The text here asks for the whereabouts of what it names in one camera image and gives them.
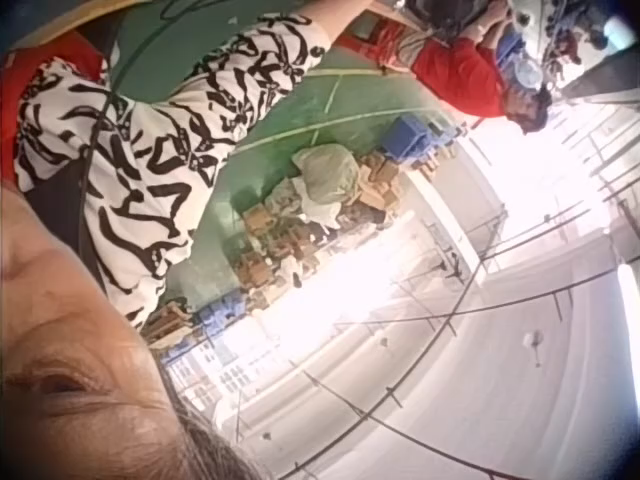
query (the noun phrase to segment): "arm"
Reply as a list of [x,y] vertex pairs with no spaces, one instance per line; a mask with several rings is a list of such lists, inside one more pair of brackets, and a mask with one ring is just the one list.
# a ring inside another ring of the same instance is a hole
[[298,10],[298,14],[320,25],[332,42],[364,12],[373,0],[316,0]]
[[503,20],[500,23],[496,23],[493,27],[489,29],[487,35],[480,42],[480,47],[485,48],[487,50],[495,51],[498,48],[498,43],[500,43],[500,39],[504,36],[504,31],[507,27],[511,25],[511,20]]
[[487,11],[462,31],[460,38],[469,39],[477,45],[494,25],[507,18],[509,11],[510,7],[506,0],[493,0]]

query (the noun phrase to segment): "black cable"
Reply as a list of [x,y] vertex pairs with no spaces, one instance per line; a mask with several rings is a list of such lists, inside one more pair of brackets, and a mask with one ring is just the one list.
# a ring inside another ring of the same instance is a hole
[[120,85],[124,81],[125,77],[128,75],[129,71],[133,67],[133,65],[138,61],[138,59],[142,56],[142,54],[149,48],[149,46],[155,42],[158,37],[160,37],[164,32],[166,32],[171,26],[175,25],[176,22],[181,20],[185,15],[189,13],[193,13],[195,11],[201,10],[202,8],[208,8],[212,6],[219,5],[221,3],[226,3],[231,0],[193,0],[186,6],[184,9],[180,10],[178,13],[174,15],[168,15],[167,12],[171,10],[173,6],[175,6],[180,0],[168,0],[167,4],[162,8],[160,12],[160,19],[164,20],[165,23],[157,27],[151,34],[149,34],[134,50],[131,56],[127,59],[127,62],[124,64],[113,83],[111,84],[111,89],[107,95],[107,98],[104,102],[102,110],[100,111],[98,118],[91,130],[91,136],[89,138],[89,148],[87,149],[86,158],[84,159],[85,165],[84,170],[82,172],[82,178],[80,181],[80,209],[78,211],[78,254],[81,258],[83,258],[83,252],[87,245],[87,238],[85,232],[85,206],[87,201],[87,191],[89,188],[89,173],[91,170],[91,165],[93,163],[93,155],[95,154],[96,146],[98,143],[98,135],[100,135],[100,125],[104,122],[104,119],[107,116],[107,111],[109,107],[113,104],[113,100],[117,95],[117,90],[120,88]]
[[[631,173],[633,170],[635,170],[635,169],[636,169],[636,168],[638,168],[638,167],[640,167],[640,163],[638,163],[638,164],[636,164],[636,165],[634,165],[634,166],[632,166],[632,167],[628,168],[628,169],[627,169],[627,170],[625,170],[624,172],[622,172],[622,173],[620,173],[620,174],[616,175],[614,178],[612,178],[611,180],[609,180],[609,183],[615,183],[615,182],[617,182],[618,180],[620,180],[621,178],[625,177],[627,174]],[[602,192],[602,191],[603,191],[603,190],[605,190],[606,188],[607,188],[607,187],[606,187],[606,185],[603,185],[603,186],[601,186],[600,188],[598,188],[598,192]],[[492,246],[491,248],[489,248],[489,249],[485,250],[484,252],[481,252],[481,253],[480,253],[480,256],[482,257],[482,256],[486,255],[486,254],[489,252],[489,250],[491,250],[491,249],[496,249],[497,247],[499,247],[499,246],[501,246],[501,245],[504,245],[505,243],[509,243],[509,242],[511,242],[512,240],[515,240],[515,239],[516,239],[516,238],[518,238],[518,237],[521,237],[521,236],[523,236],[523,235],[526,235],[527,233],[531,233],[531,232],[533,232],[534,230],[536,230],[536,229],[538,229],[538,228],[540,228],[540,227],[543,227],[543,226],[547,225],[549,222],[551,222],[551,221],[553,221],[553,220],[555,220],[555,219],[557,219],[557,218],[560,218],[561,216],[563,216],[563,215],[567,214],[568,212],[570,212],[570,211],[571,211],[571,210],[573,210],[574,208],[579,207],[579,206],[580,206],[580,205],[582,205],[583,203],[584,203],[584,200],[580,200],[579,202],[576,202],[576,203],[574,203],[573,205],[571,205],[571,206],[569,206],[569,207],[566,207],[566,208],[564,208],[563,210],[559,211],[558,213],[556,213],[556,214],[555,214],[555,215],[553,215],[552,217],[549,217],[548,219],[545,219],[543,222],[540,222],[540,223],[538,223],[537,225],[533,225],[533,226],[531,226],[531,227],[529,227],[529,228],[527,228],[527,229],[525,229],[525,230],[523,230],[523,231],[521,231],[521,232],[519,232],[519,233],[517,233],[517,234],[515,234],[515,235],[510,236],[509,238],[505,238],[505,239],[500,240],[497,244],[495,244],[495,245],[494,245],[494,246]]]
[[327,444],[320,451],[316,452],[314,455],[312,455],[311,457],[307,458],[304,462],[296,463],[296,465],[295,465],[295,467],[293,469],[291,469],[289,472],[287,472],[286,474],[281,476],[278,480],[287,480],[288,478],[292,477],[296,473],[300,472],[303,468],[305,468],[310,463],[313,463],[317,459],[321,458],[325,453],[327,453],[329,450],[331,450],[335,445],[337,445],[342,440],[344,440],[349,435],[351,435],[351,433],[353,431],[355,431],[364,421],[366,421],[367,416],[370,416],[373,413],[375,413],[376,410],[378,410],[382,405],[385,404],[385,402],[390,397],[393,396],[393,393],[406,381],[406,379],[409,377],[409,375],[411,375],[414,372],[414,370],[416,368],[418,368],[418,365],[420,365],[420,363],[422,362],[424,357],[426,357],[427,354],[431,351],[431,349],[436,344],[438,339],[442,336],[442,334],[445,331],[445,329],[450,327],[451,320],[455,316],[456,310],[460,307],[460,305],[464,301],[464,299],[465,299],[465,297],[467,295],[467,292],[471,288],[471,285],[473,284],[476,276],[478,275],[478,272],[480,272],[480,270],[483,268],[483,266],[484,266],[483,262],[478,262],[478,266],[475,268],[475,270],[471,274],[471,277],[469,278],[469,281],[465,285],[464,290],[460,294],[460,296],[458,298],[458,301],[456,302],[456,305],[451,310],[451,313],[448,315],[447,319],[444,322],[442,322],[442,325],[440,325],[440,328],[438,329],[438,331],[433,335],[433,337],[431,337],[431,339],[429,340],[429,342],[427,343],[425,348],[422,350],[422,352],[420,352],[420,355],[418,355],[418,357],[414,360],[414,362],[409,366],[409,368],[404,373],[404,375],[402,375],[402,377],[400,377],[400,379],[391,388],[387,389],[387,391],[382,396],[382,398],[380,398],[380,400],[378,400],[378,402],[376,402],[376,404],[366,412],[366,415],[361,416],[360,419],[358,419],[358,421],[356,423],[354,423],[349,428],[347,428],[337,438],[335,438],[332,442]]
[[404,438],[405,440],[410,441],[411,443],[413,443],[415,445],[418,445],[419,447],[421,447],[421,448],[423,448],[425,450],[428,450],[431,453],[435,453],[436,455],[444,457],[447,460],[451,460],[454,463],[457,463],[459,465],[463,465],[463,466],[465,466],[467,468],[471,468],[473,470],[477,470],[479,472],[485,473],[486,475],[491,475],[491,476],[496,477],[496,478],[502,478],[502,479],[505,479],[505,480],[528,480],[528,479],[526,479],[524,477],[518,477],[518,476],[515,476],[515,475],[508,474],[508,473],[499,472],[499,471],[493,470],[491,468],[483,467],[482,465],[478,465],[478,464],[475,464],[475,463],[472,463],[472,462],[468,462],[468,461],[463,460],[461,458],[458,458],[458,457],[456,457],[454,455],[451,455],[450,453],[447,453],[447,452],[445,452],[443,450],[440,450],[438,448],[432,447],[431,445],[428,445],[427,443],[425,443],[425,442],[423,442],[421,440],[418,440],[417,438],[409,435],[408,433],[404,433],[403,431],[398,430],[395,427],[392,427],[391,425],[389,425],[388,423],[380,420],[379,418],[374,417],[371,414],[368,414],[367,412],[365,412],[364,410],[362,410],[361,408],[359,408],[358,406],[356,406],[355,404],[350,402],[347,398],[343,397],[338,392],[333,390],[331,387],[327,386],[326,384],[324,384],[323,382],[318,380],[316,377],[311,375],[306,370],[302,370],[302,373],[311,381],[311,383],[314,386],[318,386],[318,387],[322,388],[323,390],[328,392],[331,396],[337,398],[342,403],[347,405],[351,410],[356,412],[356,414],[358,414],[360,416],[363,416],[366,420],[373,420],[374,422],[379,424],[381,427],[384,427],[385,429],[389,430],[390,432],[395,433],[396,435]]
[[[617,198],[620,194],[622,194],[622,193],[626,192],[626,191],[627,191],[627,190],[629,190],[630,188],[633,188],[633,187],[634,187],[636,184],[638,184],[638,183],[640,183],[640,177],[638,177],[638,178],[636,178],[635,180],[633,180],[633,181],[629,182],[627,185],[625,185],[625,186],[624,186],[624,187],[622,187],[622,188],[619,188],[619,189],[618,189],[618,190],[616,190],[615,192],[612,192],[612,193],[610,193],[609,195],[607,195],[607,196],[604,198],[603,203],[604,203],[604,202],[608,202],[608,201],[610,201],[610,200],[612,200],[612,199],[614,199],[614,198]],[[491,255],[487,255],[487,256],[483,257],[483,260],[491,260],[491,259],[496,258],[496,257],[499,257],[500,255],[503,255],[503,254],[505,254],[505,253],[507,253],[507,252],[511,252],[511,251],[513,251],[513,250],[516,250],[516,249],[518,249],[518,248],[520,248],[520,247],[522,247],[522,246],[524,246],[524,245],[527,245],[527,244],[529,244],[529,243],[531,243],[531,242],[533,242],[533,241],[535,241],[535,240],[538,240],[538,239],[540,239],[540,238],[542,238],[542,237],[544,237],[544,236],[548,235],[549,233],[553,233],[553,232],[555,232],[556,230],[559,230],[560,228],[562,228],[562,227],[564,227],[564,226],[566,226],[566,225],[569,225],[570,223],[575,222],[575,221],[576,221],[576,220],[578,220],[579,218],[581,218],[581,217],[585,216],[585,215],[586,215],[587,213],[589,213],[590,211],[591,211],[591,209],[590,209],[590,208],[589,208],[589,209],[586,209],[586,210],[583,210],[582,212],[580,212],[580,213],[578,213],[578,214],[574,215],[573,217],[570,217],[570,218],[568,218],[567,220],[564,220],[564,221],[562,221],[562,222],[560,222],[560,223],[558,223],[558,224],[554,225],[553,227],[548,228],[547,230],[544,230],[544,231],[542,231],[542,232],[540,232],[540,233],[538,233],[538,234],[534,235],[534,236],[533,236],[533,237],[531,237],[531,238],[528,238],[528,239],[526,239],[526,240],[523,240],[522,242],[516,243],[515,245],[511,245],[510,247],[507,247],[507,248],[505,248],[505,249],[503,249],[503,250],[499,250],[499,251],[497,251],[497,252],[493,252]]]
[[[629,265],[634,264],[640,262],[640,255],[637,255],[633,258],[631,258],[630,260],[627,261],[627,263]],[[577,282],[574,283],[570,283],[569,285],[565,285],[563,287],[560,288],[556,288],[554,290],[549,290],[547,292],[544,293],[538,293],[536,295],[531,295],[529,297],[524,297],[524,298],[520,298],[518,300],[511,300],[510,302],[505,302],[505,303],[498,303],[496,305],[489,305],[487,307],[481,307],[481,308],[474,308],[471,310],[462,310],[459,312],[456,312],[454,316],[463,316],[463,315],[472,315],[474,313],[482,313],[482,312],[489,312],[491,310],[498,310],[501,308],[506,308],[506,307],[513,307],[515,305],[520,305],[521,303],[527,303],[527,302],[533,302],[535,300],[540,300],[541,298],[545,298],[545,297],[549,297],[551,295],[554,294],[558,294],[558,293],[562,293],[564,291],[569,291],[572,290],[574,288],[580,287],[582,285],[586,285],[587,283],[591,283],[594,282],[596,280],[598,280],[599,278],[605,277],[607,275],[610,275],[611,273],[615,272],[616,269],[615,268],[610,268],[609,270],[606,270],[604,272],[600,272],[597,273],[595,275],[592,275],[590,277],[587,277],[583,280],[579,280]],[[349,326],[349,325],[390,325],[390,324],[394,324],[394,323],[413,323],[413,322],[421,322],[421,321],[426,321],[426,320],[437,320],[440,318],[446,318],[447,316],[449,316],[449,313],[444,313],[444,314],[438,314],[438,315],[423,315],[422,317],[412,317],[412,318],[401,318],[401,319],[396,319],[396,320],[379,320],[379,321],[366,321],[366,322],[337,322],[334,323],[333,325],[336,326]]]

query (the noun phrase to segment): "gym floor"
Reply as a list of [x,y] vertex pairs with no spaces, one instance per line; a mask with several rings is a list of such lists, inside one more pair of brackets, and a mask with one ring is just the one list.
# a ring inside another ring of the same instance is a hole
[[[161,18],[164,2],[131,9],[118,38],[116,76],[146,37],[163,25],[166,29],[126,72],[120,90],[140,100],[162,100],[207,51],[258,15],[291,10],[296,3],[229,1],[187,14],[169,26]],[[359,28],[372,21],[367,15],[359,20]],[[411,76],[382,76],[371,62],[347,50],[333,49],[313,75],[231,158],[196,234],[191,258],[169,276],[168,297],[184,295],[199,307],[237,286],[227,258],[245,238],[238,212],[263,199],[285,176],[296,174],[290,158],[297,150],[337,142],[356,154],[365,153],[401,113],[440,116],[437,100]]]

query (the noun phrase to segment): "blue crate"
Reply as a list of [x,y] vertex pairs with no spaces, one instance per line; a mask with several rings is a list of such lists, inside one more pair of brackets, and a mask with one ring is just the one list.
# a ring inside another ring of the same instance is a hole
[[393,162],[402,164],[423,153],[432,137],[433,132],[418,117],[405,114],[396,118],[380,146]]

